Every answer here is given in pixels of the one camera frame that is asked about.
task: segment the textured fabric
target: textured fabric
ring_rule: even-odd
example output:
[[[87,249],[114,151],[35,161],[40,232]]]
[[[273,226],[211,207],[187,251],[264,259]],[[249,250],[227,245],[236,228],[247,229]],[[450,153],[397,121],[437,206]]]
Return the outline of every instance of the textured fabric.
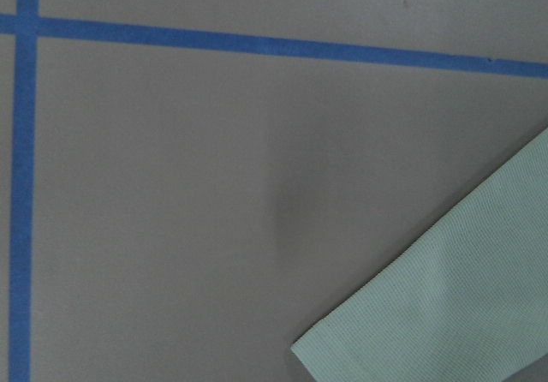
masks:
[[[292,350],[321,382],[500,382],[548,352],[548,130]]]

